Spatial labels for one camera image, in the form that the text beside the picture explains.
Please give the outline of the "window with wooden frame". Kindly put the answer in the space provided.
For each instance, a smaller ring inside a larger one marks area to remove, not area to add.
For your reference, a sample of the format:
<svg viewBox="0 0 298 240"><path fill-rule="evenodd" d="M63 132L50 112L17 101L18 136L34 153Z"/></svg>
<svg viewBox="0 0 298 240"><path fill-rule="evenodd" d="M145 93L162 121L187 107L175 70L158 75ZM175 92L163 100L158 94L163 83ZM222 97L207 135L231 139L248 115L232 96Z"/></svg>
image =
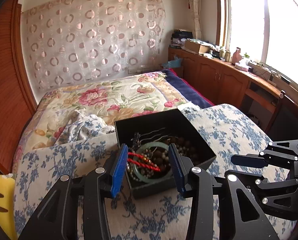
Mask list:
<svg viewBox="0 0 298 240"><path fill-rule="evenodd" d="M298 85L298 0L219 0L222 44Z"/></svg>

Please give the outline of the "navy blue blanket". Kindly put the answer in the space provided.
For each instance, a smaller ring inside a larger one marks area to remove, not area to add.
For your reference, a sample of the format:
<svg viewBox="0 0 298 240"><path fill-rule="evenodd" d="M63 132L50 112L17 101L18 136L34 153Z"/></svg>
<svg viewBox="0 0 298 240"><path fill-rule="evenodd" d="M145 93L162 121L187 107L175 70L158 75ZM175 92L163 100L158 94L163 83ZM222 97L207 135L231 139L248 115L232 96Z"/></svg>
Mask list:
<svg viewBox="0 0 298 240"><path fill-rule="evenodd" d="M202 96L200 92L196 91L184 79L178 77L172 69L164 69L162 73L166 75L166 81L193 104L199 106L201 109L214 106L210 100Z"/></svg>

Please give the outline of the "wooden side cabinet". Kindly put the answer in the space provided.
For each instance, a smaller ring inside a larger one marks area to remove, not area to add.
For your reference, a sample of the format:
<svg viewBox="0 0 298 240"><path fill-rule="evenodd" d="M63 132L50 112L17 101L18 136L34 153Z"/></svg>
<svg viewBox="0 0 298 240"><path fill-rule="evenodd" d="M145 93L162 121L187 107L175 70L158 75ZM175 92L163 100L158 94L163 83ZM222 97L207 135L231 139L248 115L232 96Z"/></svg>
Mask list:
<svg viewBox="0 0 298 240"><path fill-rule="evenodd" d="M212 103L237 107L275 140L298 138L298 105L286 89L227 62L169 48L168 59L175 56L182 59L176 73Z"/></svg>

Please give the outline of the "light blue paper bag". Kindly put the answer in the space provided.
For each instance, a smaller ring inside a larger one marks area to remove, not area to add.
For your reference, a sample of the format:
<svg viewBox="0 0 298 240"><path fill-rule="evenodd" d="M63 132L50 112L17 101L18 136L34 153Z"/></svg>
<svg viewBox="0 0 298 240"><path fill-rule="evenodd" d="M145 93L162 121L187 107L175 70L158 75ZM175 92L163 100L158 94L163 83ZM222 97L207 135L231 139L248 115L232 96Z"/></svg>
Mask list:
<svg viewBox="0 0 298 240"><path fill-rule="evenodd" d="M182 61L182 58L178 58L176 55L174 55L173 60L168 61L167 63L162 63L161 66L163 69L180 68L182 66Z"/></svg>

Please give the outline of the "silver flower hair fork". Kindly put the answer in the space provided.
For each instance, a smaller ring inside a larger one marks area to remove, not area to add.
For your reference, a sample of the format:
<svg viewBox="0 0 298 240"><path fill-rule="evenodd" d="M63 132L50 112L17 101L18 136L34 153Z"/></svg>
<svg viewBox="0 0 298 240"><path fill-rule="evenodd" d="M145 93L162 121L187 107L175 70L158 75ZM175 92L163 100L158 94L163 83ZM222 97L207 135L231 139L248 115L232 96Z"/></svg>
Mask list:
<svg viewBox="0 0 298 240"><path fill-rule="evenodd" d="M155 142L161 140L163 137L166 136L166 128L160 128L153 130L148 133L140 134L139 132L135 133L133 138L131 139L131 146L129 147L130 150L136 151L142 145L148 142Z"/></svg>

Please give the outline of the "white power strip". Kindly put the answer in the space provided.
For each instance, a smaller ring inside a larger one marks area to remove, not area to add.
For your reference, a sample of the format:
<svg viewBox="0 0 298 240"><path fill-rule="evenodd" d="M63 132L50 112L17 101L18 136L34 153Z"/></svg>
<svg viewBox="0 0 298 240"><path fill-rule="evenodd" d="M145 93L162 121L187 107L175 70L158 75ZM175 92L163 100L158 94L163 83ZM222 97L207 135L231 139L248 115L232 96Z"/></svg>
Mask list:
<svg viewBox="0 0 298 240"><path fill-rule="evenodd" d="M298 84L289 80L287 77L281 75L279 72L276 72L272 68L267 68L256 64L255 62L249 61L248 66L252 68L253 74L270 81L275 87L279 89L283 88L293 88L298 91Z"/></svg>

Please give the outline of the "green jade bangle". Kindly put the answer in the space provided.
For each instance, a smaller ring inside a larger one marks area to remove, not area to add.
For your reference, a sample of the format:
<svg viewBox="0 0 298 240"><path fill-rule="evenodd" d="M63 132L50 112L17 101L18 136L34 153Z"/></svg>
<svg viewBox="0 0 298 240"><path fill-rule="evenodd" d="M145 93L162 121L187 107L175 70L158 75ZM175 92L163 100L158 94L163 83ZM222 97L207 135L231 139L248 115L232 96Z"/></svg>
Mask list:
<svg viewBox="0 0 298 240"><path fill-rule="evenodd" d="M148 142L128 153L128 172L138 182L153 184L172 176L168 154L169 146L163 142Z"/></svg>

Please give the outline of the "cardboard box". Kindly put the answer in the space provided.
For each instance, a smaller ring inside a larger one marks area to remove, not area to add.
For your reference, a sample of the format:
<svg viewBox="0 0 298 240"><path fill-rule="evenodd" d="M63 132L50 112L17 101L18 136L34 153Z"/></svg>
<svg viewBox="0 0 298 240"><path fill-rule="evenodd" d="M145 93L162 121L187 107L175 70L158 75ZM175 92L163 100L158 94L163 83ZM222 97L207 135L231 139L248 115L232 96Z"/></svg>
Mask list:
<svg viewBox="0 0 298 240"><path fill-rule="evenodd" d="M210 51L209 46L205 46L199 42L195 42L189 39L185 41L184 48L186 50L193 51L194 53L197 53L197 54L209 53Z"/></svg>

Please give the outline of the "pile of dark clothes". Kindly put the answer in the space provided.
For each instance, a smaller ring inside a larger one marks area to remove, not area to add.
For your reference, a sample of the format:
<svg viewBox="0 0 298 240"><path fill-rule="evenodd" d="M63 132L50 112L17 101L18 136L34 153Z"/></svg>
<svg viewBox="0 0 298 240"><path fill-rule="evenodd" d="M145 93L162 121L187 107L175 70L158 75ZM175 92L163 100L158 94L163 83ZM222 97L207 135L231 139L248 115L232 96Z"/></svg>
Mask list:
<svg viewBox="0 0 298 240"><path fill-rule="evenodd" d="M193 38L193 33L191 31L175 29L171 35L170 47L176 49L182 48L188 38Z"/></svg>

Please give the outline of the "black jewelry box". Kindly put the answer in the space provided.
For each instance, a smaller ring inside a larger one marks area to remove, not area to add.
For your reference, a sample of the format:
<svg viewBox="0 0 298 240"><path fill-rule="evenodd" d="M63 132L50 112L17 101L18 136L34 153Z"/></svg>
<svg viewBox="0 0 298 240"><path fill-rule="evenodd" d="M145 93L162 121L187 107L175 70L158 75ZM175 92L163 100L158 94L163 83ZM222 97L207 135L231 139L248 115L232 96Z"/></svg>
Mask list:
<svg viewBox="0 0 298 240"><path fill-rule="evenodd" d="M126 167L129 189L135 199L149 197L175 186L169 145L207 170L216 159L208 143L178 109L137 115L114 123L119 145L131 155Z"/></svg>

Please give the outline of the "beige window curtain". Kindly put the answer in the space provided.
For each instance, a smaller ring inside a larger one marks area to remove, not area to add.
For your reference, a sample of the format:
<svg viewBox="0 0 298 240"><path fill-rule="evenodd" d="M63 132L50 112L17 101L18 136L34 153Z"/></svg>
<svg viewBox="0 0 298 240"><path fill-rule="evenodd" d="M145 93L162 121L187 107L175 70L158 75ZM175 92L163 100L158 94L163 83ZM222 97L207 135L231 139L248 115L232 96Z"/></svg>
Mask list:
<svg viewBox="0 0 298 240"><path fill-rule="evenodd" d="M191 16L193 20L193 36L195 39L203 37L200 23L201 0L189 0Z"/></svg>

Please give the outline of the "yellow plush toy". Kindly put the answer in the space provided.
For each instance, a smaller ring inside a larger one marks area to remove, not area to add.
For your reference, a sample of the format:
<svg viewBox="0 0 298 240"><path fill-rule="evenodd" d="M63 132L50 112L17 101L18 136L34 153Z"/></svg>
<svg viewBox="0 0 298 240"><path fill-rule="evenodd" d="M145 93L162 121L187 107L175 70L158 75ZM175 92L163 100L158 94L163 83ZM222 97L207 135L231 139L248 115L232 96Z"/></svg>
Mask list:
<svg viewBox="0 0 298 240"><path fill-rule="evenodd" d="M0 175L0 229L8 239L17 239L14 222L14 189L13 174Z"/></svg>

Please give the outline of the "circle patterned sheer curtain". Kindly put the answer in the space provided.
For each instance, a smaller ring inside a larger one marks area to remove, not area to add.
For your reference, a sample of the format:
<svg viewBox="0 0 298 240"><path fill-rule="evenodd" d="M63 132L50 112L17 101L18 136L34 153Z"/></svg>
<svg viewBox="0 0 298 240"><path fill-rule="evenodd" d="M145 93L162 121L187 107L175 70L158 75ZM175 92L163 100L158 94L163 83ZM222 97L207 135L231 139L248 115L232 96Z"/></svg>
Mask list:
<svg viewBox="0 0 298 240"><path fill-rule="evenodd" d="M163 0L53 0L23 13L24 58L40 91L158 65Z"/></svg>

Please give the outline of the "pink floral quilt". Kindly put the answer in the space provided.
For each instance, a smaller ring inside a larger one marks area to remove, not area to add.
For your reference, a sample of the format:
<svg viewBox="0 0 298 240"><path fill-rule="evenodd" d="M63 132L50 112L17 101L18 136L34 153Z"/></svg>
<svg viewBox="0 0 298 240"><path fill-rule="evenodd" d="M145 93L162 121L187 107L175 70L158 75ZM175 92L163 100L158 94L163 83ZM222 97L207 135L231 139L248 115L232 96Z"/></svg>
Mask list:
<svg viewBox="0 0 298 240"><path fill-rule="evenodd" d="M162 72L52 90L43 96L20 138L12 172L17 171L26 153L53 146L75 111L94 114L113 125L118 120L166 111L187 102L184 93L167 82Z"/></svg>

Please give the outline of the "pink figurine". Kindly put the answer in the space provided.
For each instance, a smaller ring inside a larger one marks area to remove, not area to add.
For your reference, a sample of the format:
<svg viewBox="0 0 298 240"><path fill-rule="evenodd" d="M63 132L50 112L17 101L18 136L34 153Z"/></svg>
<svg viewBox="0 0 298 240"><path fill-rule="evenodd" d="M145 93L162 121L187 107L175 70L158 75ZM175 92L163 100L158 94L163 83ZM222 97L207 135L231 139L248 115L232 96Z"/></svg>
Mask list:
<svg viewBox="0 0 298 240"><path fill-rule="evenodd" d="M231 58L231 63L233 65L239 63L242 59L242 55L240 54L241 48L237 47L236 51L233 53L232 58Z"/></svg>

